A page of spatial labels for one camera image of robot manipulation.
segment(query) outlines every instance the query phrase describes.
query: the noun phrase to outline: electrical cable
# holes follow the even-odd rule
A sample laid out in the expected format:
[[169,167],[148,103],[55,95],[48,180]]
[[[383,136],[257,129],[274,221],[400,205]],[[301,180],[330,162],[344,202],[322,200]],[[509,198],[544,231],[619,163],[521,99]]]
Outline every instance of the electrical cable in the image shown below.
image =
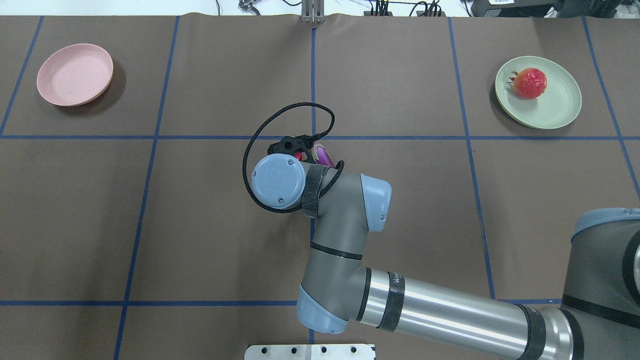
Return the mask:
[[405,5],[415,5],[416,3],[407,3],[405,1],[385,1],[386,3],[389,4],[405,4]]
[[425,17],[441,16],[442,7],[438,5],[439,2],[440,0],[433,0],[429,5],[429,8],[422,14],[422,16],[425,16]]
[[424,12],[425,12],[425,13],[427,12],[427,6],[428,6],[427,2],[425,2],[425,1],[418,1],[417,3],[415,3],[415,5],[413,6],[413,8],[411,9],[411,12],[409,13],[409,16],[413,15],[413,11],[414,11],[414,10],[415,10],[415,8],[416,8],[416,7],[418,7],[418,5],[420,5],[420,4],[424,4]]
[[[258,130],[256,130],[255,134],[253,134],[253,136],[251,137],[251,140],[249,140],[249,144],[247,144],[246,146],[246,150],[244,151],[244,156],[242,158],[242,177],[244,180],[244,187],[246,188],[246,191],[249,193],[249,196],[251,197],[251,199],[253,199],[253,201],[260,206],[261,208],[271,211],[272,213],[278,213],[278,214],[287,214],[287,213],[293,213],[295,211],[298,211],[302,208],[302,205],[298,205],[294,208],[291,209],[275,209],[272,208],[271,206],[267,206],[265,204],[263,204],[253,193],[253,191],[251,190],[251,186],[249,185],[249,180],[246,176],[246,163],[249,159],[249,152],[251,151],[251,147],[253,146],[253,143],[256,141],[256,139],[258,139],[258,136],[260,135],[260,132],[262,132],[262,130],[264,130],[264,128],[269,125],[270,122],[274,121],[277,117],[279,117],[280,115],[282,115],[283,113],[291,110],[291,109],[295,109],[295,108],[299,108],[300,106],[312,106],[314,108],[319,108],[322,109],[324,111],[326,111],[327,113],[329,113],[329,115],[331,115],[331,124],[329,124],[329,128],[327,128],[327,130],[323,131],[322,133],[319,134],[315,134],[313,136],[308,137],[308,141],[313,143],[316,142],[320,139],[322,139],[324,136],[326,136],[331,129],[333,129],[333,123],[335,122],[335,115],[333,114],[333,111],[329,108],[327,108],[324,105],[320,105],[317,104],[315,102],[298,102],[296,104],[291,104],[288,106],[285,106],[284,108],[278,110],[278,112],[276,112],[275,114],[273,114],[270,118],[267,119],[267,121],[263,122],[262,125],[260,125],[260,127],[258,127]],[[329,181],[329,183],[325,186],[325,188],[323,188],[320,191],[320,197],[323,197],[327,191],[329,191],[329,189],[333,186],[333,184],[335,184],[335,182],[338,180],[338,178],[340,177],[340,175],[342,174],[342,170],[344,169],[344,161],[340,160],[338,161],[338,163],[336,164],[336,173],[333,176],[333,178],[331,179],[331,181]]]
[[469,7],[467,6],[467,0],[462,0],[463,3],[465,3],[465,10],[467,11],[467,15],[469,15],[469,17],[473,17],[473,15],[471,15],[471,12],[469,12]]

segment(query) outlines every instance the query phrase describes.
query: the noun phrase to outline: light blue joint cap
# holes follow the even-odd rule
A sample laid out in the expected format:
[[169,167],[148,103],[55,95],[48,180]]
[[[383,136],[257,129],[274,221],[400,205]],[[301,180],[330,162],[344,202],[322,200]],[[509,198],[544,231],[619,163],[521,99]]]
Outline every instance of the light blue joint cap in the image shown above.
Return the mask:
[[387,213],[391,203],[391,185],[384,180],[365,174],[360,174],[360,180],[369,231],[380,232],[387,222]]
[[572,241],[573,237],[582,230],[620,220],[640,220],[640,209],[607,208],[587,211],[580,216],[575,224]]
[[298,159],[286,154],[271,154],[253,169],[251,188],[265,205],[285,209],[302,196],[305,178],[305,168]]
[[296,315],[302,325],[325,334],[340,334],[347,328],[347,321],[331,314],[318,304],[300,285]]

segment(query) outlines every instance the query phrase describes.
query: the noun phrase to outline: grid line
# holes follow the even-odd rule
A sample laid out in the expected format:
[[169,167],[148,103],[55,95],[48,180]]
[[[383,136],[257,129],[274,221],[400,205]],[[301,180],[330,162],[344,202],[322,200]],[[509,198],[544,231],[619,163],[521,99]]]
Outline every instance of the grid line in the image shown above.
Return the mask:
[[18,89],[20,88],[20,83],[22,82],[22,77],[24,76],[24,71],[27,69],[27,64],[29,63],[29,59],[31,58],[31,53],[33,52],[33,48],[36,45],[36,40],[38,40],[38,34],[40,33],[40,28],[42,28],[42,22],[44,21],[44,16],[40,17],[38,21],[38,26],[36,27],[36,31],[33,33],[33,38],[31,39],[31,44],[29,45],[29,50],[27,51],[27,56],[24,58],[24,62],[22,63],[22,68],[20,69],[20,74],[18,75],[18,79],[15,81],[15,86],[13,87],[13,92],[11,93],[11,98],[9,99],[9,104],[6,107],[6,111],[4,112],[4,117],[2,119],[2,124],[0,124],[0,135],[4,132],[4,127],[6,126],[7,121],[9,120],[9,114],[11,113],[11,107],[13,106],[13,102],[15,100],[15,96],[18,94]]
[[600,86],[602,87],[602,93],[604,94],[604,99],[607,101],[607,107],[609,109],[609,114],[611,115],[611,121],[613,121],[613,126],[616,128],[616,133],[618,134],[618,141],[620,141],[620,148],[622,149],[622,153],[625,157],[625,161],[627,162],[627,168],[629,169],[629,175],[631,175],[631,181],[633,181],[634,187],[636,188],[636,195],[638,197],[638,200],[640,200],[640,186],[638,185],[636,173],[634,172],[634,167],[631,164],[631,159],[629,158],[629,154],[627,152],[627,146],[625,145],[625,141],[622,137],[620,126],[618,125],[618,119],[616,118],[616,113],[613,111],[613,106],[611,105],[609,92],[607,91],[607,87],[604,85],[604,79],[602,78],[602,73],[600,72],[600,66],[598,66],[596,53],[593,50],[593,43],[591,42],[591,34],[589,33],[589,26],[587,25],[587,18],[585,16],[582,16],[582,25],[584,27],[584,34],[587,37],[587,43],[589,44],[589,51],[591,52],[591,59],[593,60],[593,66],[596,70],[596,75],[598,76]]
[[478,188],[478,181],[476,176],[476,164],[474,163],[473,150],[471,148],[471,136],[469,134],[469,124],[467,122],[467,109],[465,108],[465,97],[462,92],[462,81],[460,79],[460,67],[458,65],[458,54],[456,53],[456,40],[453,33],[453,23],[451,18],[448,17],[449,23],[449,37],[451,38],[451,52],[453,55],[453,65],[456,71],[456,82],[458,83],[458,97],[460,98],[460,111],[462,112],[462,123],[465,126],[465,139],[467,141],[467,154],[469,157],[469,166],[471,167],[471,180],[474,184],[474,195],[476,196],[476,210],[480,219],[480,228],[482,242],[484,246],[484,265],[486,267],[486,277],[489,284],[489,295],[491,299],[495,299],[495,289],[493,287],[493,275],[491,271],[491,259],[489,257],[489,246],[486,242],[486,229],[484,228],[484,217],[482,214],[482,203],[480,201],[480,190]]
[[[509,304],[561,304],[562,299],[498,299]],[[129,301],[136,307],[269,307],[295,306],[297,300],[140,300]],[[0,306],[123,306],[124,301],[93,300],[0,300]]]
[[[284,135],[260,135],[258,140],[281,140]],[[249,140],[252,135],[0,135],[7,140]],[[471,140],[637,141],[640,136],[493,136],[470,135]],[[463,135],[327,135],[324,140],[466,140]]]
[[[316,102],[316,28],[311,29],[311,102]],[[316,107],[311,106],[311,135],[316,134]]]
[[175,24],[173,26],[173,37],[171,41],[171,49],[169,50],[169,59],[166,64],[166,73],[164,75],[164,85],[162,96],[160,98],[160,105],[158,108],[158,116],[156,121],[156,133],[154,134],[154,143],[151,146],[151,154],[149,156],[149,165],[147,168],[147,177],[145,179],[145,189],[142,194],[142,202],[140,204],[140,215],[138,217],[138,226],[136,228],[136,237],[133,243],[133,250],[131,254],[131,263],[129,265],[129,275],[127,276],[127,287],[124,293],[124,303],[122,305],[122,312],[120,314],[120,325],[118,326],[118,337],[116,338],[116,346],[113,351],[113,359],[118,360],[120,357],[120,347],[122,345],[122,336],[124,333],[124,325],[127,321],[127,308],[129,303],[129,297],[131,295],[131,285],[133,282],[133,272],[136,268],[136,257],[138,255],[138,246],[140,245],[140,234],[142,233],[142,221],[145,216],[145,209],[147,207],[147,197],[149,193],[149,182],[151,181],[151,172],[154,167],[154,160],[156,158],[156,149],[158,143],[158,136],[160,135],[160,126],[162,123],[162,115],[164,111],[164,100],[166,97],[167,87],[169,85],[169,76],[171,73],[171,65],[173,61],[173,51],[175,49],[175,41],[178,34],[178,26],[180,24],[180,17],[175,17]]
[[[316,28],[311,29],[311,102],[316,102]],[[311,135],[316,134],[316,107],[311,107]],[[309,247],[316,234],[316,220],[309,221]],[[316,332],[309,329],[309,343],[316,343]]]

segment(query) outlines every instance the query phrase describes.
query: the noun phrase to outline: metal plate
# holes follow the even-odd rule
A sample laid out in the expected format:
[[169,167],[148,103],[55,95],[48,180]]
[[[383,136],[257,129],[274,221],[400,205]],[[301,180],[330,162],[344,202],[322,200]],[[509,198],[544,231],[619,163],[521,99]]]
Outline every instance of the metal plate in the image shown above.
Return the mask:
[[253,345],[244,352],[244,360],[375,360],[372,344]]

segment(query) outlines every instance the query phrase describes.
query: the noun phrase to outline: black band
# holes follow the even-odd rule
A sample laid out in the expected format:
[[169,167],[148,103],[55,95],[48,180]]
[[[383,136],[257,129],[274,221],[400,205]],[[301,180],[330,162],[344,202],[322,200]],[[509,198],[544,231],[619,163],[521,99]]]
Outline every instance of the black band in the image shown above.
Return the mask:
[[575,319],[575,317],[569,312],[569,310],[560,308],[560,311],[562,311],[562,314],[564,314],[566,321],[569,322],[571,334],[573,335],[573,355],[571,356],[571,360],[583,360],[584,337],[582,336],[582,329],[580,328],[580,324],[578,324],[578,320]]
[[636,304],[640,305],[640,293],[634,277],[634,262],[636,261],[638,247],[640,247],[640,230],[629,240],[625,254],[622,257],[622,279],[625,281],[629,295],[635,300]]
[[318,218],[318,199],[320,199],[320,187],[326,175],[328,167],[311,165],[305,178],[305,189],[302,191],[302,213],[306,217]]
[[362,293],[362,301],[360,303],[360,311],[356,321],[362,320],[364,310],[367,308],[367,299],[369,299],[369,290],[371,290],[371,269],[367,268],[367,277],[364,279],[364,292]]
[[352,252],[340,251],[333,249],[331,247],[322,246],[320,244],[316,244],[314,242],[311,243],[311,249],[316,249],[318,251],[326,252],[327,254],[340,256],[342,258],[352,259],[352,260],[362,260],[361,254],[354,254]]
[[387,295],[387,305],[382,314],[382,321],[378,329],[384,331],[395,331],[400,321],[400,313],[404,306],[404,276],[397,272],[389,273],[389,294]]
[[545,325],[545,319],[542,314],[530,307],[526,307],[520,304],[516,304],[524,316],[527,318],[527,346],[524,348],[524,352],[518,358],[518,360],[538,360],[542,356],[542,352],[545,350],[545,343],[547,342],[547,328]]
[[585,313],[589,313],[591,315],[599,316],[603,319],[640,329],[640,316],[635,314],[611,309],[610,307],[594,304],[592,302],[571,297],[567,294],[564,294],[562,296],[562,304],[580,311],[584,311]]

